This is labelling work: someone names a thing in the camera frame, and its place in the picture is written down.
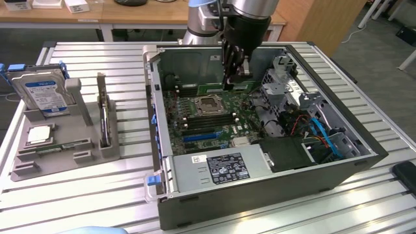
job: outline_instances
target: white sticker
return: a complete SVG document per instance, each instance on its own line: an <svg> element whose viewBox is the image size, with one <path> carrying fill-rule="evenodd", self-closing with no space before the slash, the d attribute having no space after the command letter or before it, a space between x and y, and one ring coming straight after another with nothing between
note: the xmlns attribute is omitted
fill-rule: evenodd
<svg viewBox="0 0 416 234"><path fill-rule="evenodd" d="M207 155L192 156L192 163L207 162Z"/></svg>
<svg viewBox="0 0 416 234"><path fill-rule="evenodd" d="M208 89L208 90L206 91L206 93L222 93L222 92L224 92L223 89Z"/></svg>
<svg viewBox="0 0 416 234"><path fill-rule="evenodd" d="M39 109L52 113L67 109L67 103L62 94L56 92L55 81L26 83L26 88L36 102Z"/></svg>
<svg viewBox="0 0 416 234"><path fill-rule="evenodd" d="M99 20L98 19L79 19L78 20L79 22L99 22Z"/></svg>
<svg viewBox="0 0 416 234"><path fill-rule="evenodd" d="M244 90L247 89L248 85L235 85L234 90Z"/></svg>

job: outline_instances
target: blue cable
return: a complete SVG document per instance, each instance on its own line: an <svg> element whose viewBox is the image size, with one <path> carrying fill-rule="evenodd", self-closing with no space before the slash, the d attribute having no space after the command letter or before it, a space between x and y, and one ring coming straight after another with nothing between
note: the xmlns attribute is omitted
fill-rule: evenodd
<svg viewBox="0 0 416 234"><path fill-rule="evenodd" d="M332 144L332 142L331 142L331 140L330 140L330 137L328 137L328 135L327 135L327 132L326 132L326 129L324 129L322 123L318 121L316 118L311 118L311 121L318 125L318 127L319 127L319 129L320 129L320 132L323 133L324 138L326 138L326 140L327 140L327 143L328 143L328 145L330 145L330 147L331 147L331 149L332 149L334 154L335 154L339 158L343 158L343 155L340 155L336 146Z"/></svg>
<svg viewBox="0 0 416 234"><path fill-rule="evenodd" d="M314 126L312 123L310 124L310 127L311 127L311 130L312 130L314 135L318 135L318 131L316 131L315 126Z"/></svg>

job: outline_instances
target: wooden desk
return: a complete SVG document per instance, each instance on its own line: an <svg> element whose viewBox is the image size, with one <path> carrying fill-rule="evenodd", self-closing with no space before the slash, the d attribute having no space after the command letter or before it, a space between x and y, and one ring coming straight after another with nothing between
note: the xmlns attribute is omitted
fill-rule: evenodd
<svg viewBox="0 0 416 234"><path fill-rule="evenodd" d="M280 0L282 41L312 41L332 56L367 0Z"/></svg>
<svg viewBox="0 0 416 234"><path fill-rule="evenodd" d="M71 14L68 9L32 9L8 11L0 3L0 28L95 28L102 29L104 41L111 42L112 29L187 29L188 3L184 0L150 0L139 7L119 5L114 0L94 3L91 11ZM287 21L275 13L268 41L278 41Z"/></svg>
<svg viewBox="0 0 416 234"><path fill-rule="evenodd" d="M112 40L112 29L187 29L188 3L184 0L159 2L150 0L139 7L119 5L107 0L103 8L103 36L106 41ZM270 26L268 41L278 41L287 21L275 13Z"/></svg>
<svg viewBox="0 0 416 234"><path fill-rule="evenodd" d="M0 22L34 22L34 23L82 23L102 22L103 4L87 1L91 11L71 14L67 6L63 9L32 9L27 11L8 11L0 1Z"/></svg>
<svg viewBox="0 0 416 234"><path fill-rule="evenodd" d="M92 0L87 2L91 11L71 14L67 6L63 9L8 11L0 1L0 28L102 29L103 4Z"/></svg>

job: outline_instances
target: blue hard drive label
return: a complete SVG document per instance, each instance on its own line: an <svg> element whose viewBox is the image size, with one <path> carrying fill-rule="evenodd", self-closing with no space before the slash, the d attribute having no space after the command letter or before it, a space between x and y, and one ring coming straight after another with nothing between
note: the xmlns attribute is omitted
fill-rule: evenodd
<svg viewBox="0 0 416 234"><path fill-rule="evenodd" d="M42 111L55 113L67 109L64 97L56 91L58 85L55 81L26 83L26 88Z"/></svg>
<svg viewBox="0 0 416 234"><path fill-rule="evenodd" d="M215 184L224 184L250 178L247 166L240 153L208 157L207 163L212 182Z"/></svg>

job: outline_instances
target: blue latch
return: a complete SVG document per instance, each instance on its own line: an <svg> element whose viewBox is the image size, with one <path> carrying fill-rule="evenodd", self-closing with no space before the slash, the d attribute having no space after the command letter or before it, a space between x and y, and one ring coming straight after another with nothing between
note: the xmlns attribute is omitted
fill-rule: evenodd
<svg viewBox="0 0 416 234"><path fill-rule="evenodd" d="M10 72L20 72L26 70L27 65L26 64L12 64L8 66L8 71Z"/></svg>
<svg viewBox="0 0 416 234"><path fill-rule="evenodd" d="M154 117L152 117L152 124L158 124L156 114L154 114Z"/></svg>
<svg viewBox="0 0 416 234"><path fill-rule="evenodd" d="M162 184L162 178L160 178L160 175L155 175L155 176L148 177L148 181L147 181L147 183L148 183L148 186Z"/></svg>
<svg viewBox="0 0 416 234"><path fill-rule="evenodd" d="M4 78L6 82L8 83L8 85L12 85L11 84L11 81L8 80L8 78L6 78L6 65L3 63L0 63L0 77Z"/></svg>
<svg viewBox="0 0 416 234"><path fill-rule="evenodd" d="M67 64L62 60L59 61L59 67L60 67L60 70L63 72L64 78L70 79L70 75L68 75L68 71L67 71Z"/></svg>

